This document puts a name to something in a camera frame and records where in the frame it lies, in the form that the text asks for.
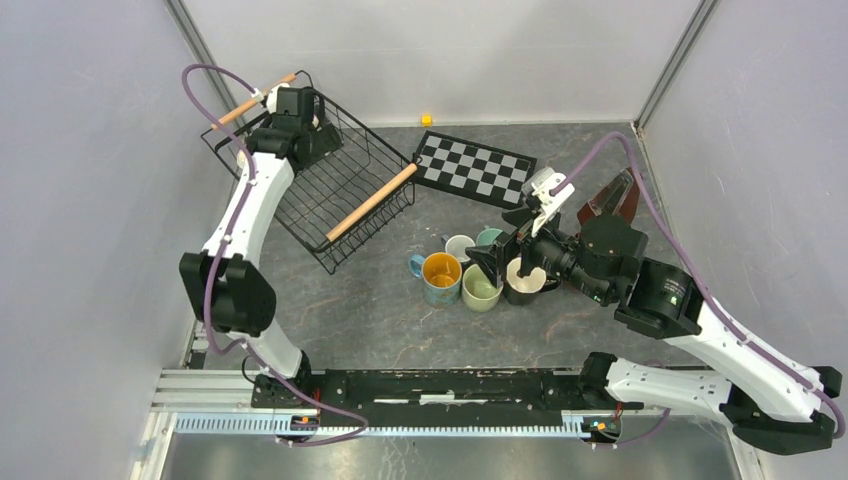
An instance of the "mug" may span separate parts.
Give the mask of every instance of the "mug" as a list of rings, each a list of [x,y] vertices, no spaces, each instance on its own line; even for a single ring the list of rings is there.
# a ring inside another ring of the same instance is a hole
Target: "mug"
[[[434,253],[427,258],[413,255],[409,259],[409,271],[424,280],[424,300],[436,307],[453,305],[459,297],[462,265],[453,255]]]
[[[476,243],[478,247],[487,247],[495,243],[495,239],[497,239],[498,235],[502,233],[503,230],[500,228],[492,228],[487,225],[482,232],[477,234],[477,241],[474,243]]]
[[[539,267],[531,270],[530,275],[519,277],[520,268],[521,257],[513,258],[506,265],[504,297],[510,305],[529,305],[540,293],[554,290],[560,285],[558,278],[548,279],[548,274]]]
[[[442,245],[445,247],[445,253],[453,255],[459,260],[463,270],[471,265],[471,257],[465,254],[465,249],[474,246],[473,238],[467,235],[454,235],[452,237],[442,235],[441,240]]]
[[[503,286],[495,288],[479,265],[472,265],[462,277],[462,301],[475,312],[488,312],[501,298]]]

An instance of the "checkerboard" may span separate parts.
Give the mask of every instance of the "checkerboard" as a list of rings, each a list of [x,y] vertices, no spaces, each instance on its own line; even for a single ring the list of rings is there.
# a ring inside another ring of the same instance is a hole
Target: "checkerboard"
[[[415,158],[415,183],[507,209],[521,206],[521,186],[536,168],[535,158],[431,131]]]

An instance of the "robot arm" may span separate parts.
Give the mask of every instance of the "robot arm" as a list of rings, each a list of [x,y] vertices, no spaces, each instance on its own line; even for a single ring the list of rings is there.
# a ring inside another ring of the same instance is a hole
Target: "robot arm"
[[[731,323],[722,323],[690,275],[644,256],[647,236],[621,217],[592,218],[578,236],[558,231],[559,210],[574,191],[571,185],[555,188],[564,181],[562,174],[549,168],[535,175],[524,189],[526,208],[503,215],[516,230],[502,234],[490,247],[469,249],[469,256],[493,283],[500,283],[506,264],[520,255],[520,275],[542,268],[602,306],[618,303],[614,318],[627,328],[683,349],[714,369],[675,372],[593,353],[584,365],[588,388],[621,402],[705,416],[732,426],[743,440],[773,453],[829,447],[835,424],[819,411],[822,400],[816,390],[836,397],[841,374],[832,367],[811,368],[786,357],[723,308]],[[734,328],[743,333],[744,342],[734,335]],[[809,385],[792,378],[787,369]]]
[[[259,256],[277,205],[296,173],[339,148],[340,137],[332,124],[325,124],[323,104],[311,89],[280,84],[263,105],[267,114],[246,140],[254,178],[243,168],[220,224],[200,253],[183,255],[180,275],[195,317],[204,321],[206,282],[223,244],[211,287],[212,328],[238,340],[297,385],[309,375],[309,362],[274,320],[277,297],[258,271]],[[247,189],[250,195],[245,196]]]

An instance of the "basket handle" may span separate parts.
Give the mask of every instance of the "basket handle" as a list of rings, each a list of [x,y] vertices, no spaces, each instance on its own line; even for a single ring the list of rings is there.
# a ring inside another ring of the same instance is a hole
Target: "basket handle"
[[[270,87],[266,88],[265,90],[262,90],[262,94],[268,95],[268,92],[271,91],[272,88],[276,87],[277,85],[279,85],[281,83],[291,83],[291,82],[293,82],[296,76],[297,75],[294,74],[294,73],[290,73],[290,74],[286,75],[279,82],[276,82],[273,85],[271,85]],[[230,113],[219,118],[218,121],[221,122],[221,125],[226,125],[226,124],[232,122],[233,120],[235,120],[236,117],[240,117],[242,114],[244,114],[244,112],[250,110],[255,105],[256,105],[256,100],[251,98],[248,101],[239,105],[238,107],[234,108],[233,111],[231,111]],[[217,129],[218,129],[218,127],[216,125],[212,125],[212,130],[217,130]]]
[[[339,222],[339,224],[336,225],[335,228],[330,230],[330,233],[327,234],[327,240],[329,240],[330,243],[338,240],[338,238],[341,237],[342,234],[347,232],[350,227],[352,227],[356,222],[361,220],[362,217],[364,217],[368,212],[373,210],[378,203],[383,201],[383,199],[388,197],[389,194],[391,194],[393,191],[397,190],[399,186],[403,185],[403,183],[406,182],[409,177],[411,177],[412,174],[415,173],[416,170],[418,170],[418,165],[416,165],[415,163],[410,163],[409,165],[407,165],[406,168],[401,170],[400,173],[395,175],[394,178],[389,180],[388,183],[386,183],[385,185],[383,185],[382,188],[377,190],[374,195],[368,197],[367,200],[362,202],[362,205],[357,207],[356,210],[351,212],[350,215],[348,215],[347,217],[345,217],[344,220]]]

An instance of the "black wire basket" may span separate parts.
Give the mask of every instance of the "black wire basket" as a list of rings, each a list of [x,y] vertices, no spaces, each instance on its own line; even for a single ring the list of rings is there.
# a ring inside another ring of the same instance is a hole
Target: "black wire basket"
[[[338,130],[341,146],[295,175],[274,217],[332,275],[415,202],[415,184],[408,175],[409,159],[337,103],[317,90],[314,93],[316,109],[320,104],[325,124],[330,122]],[[238,128],[236,135],[245,138],[258,128],[269,117],[263,112]],[[238,179],[235,147],[228,137],[211,144],[207,137],[213,131],[207,130],[201,138]]]

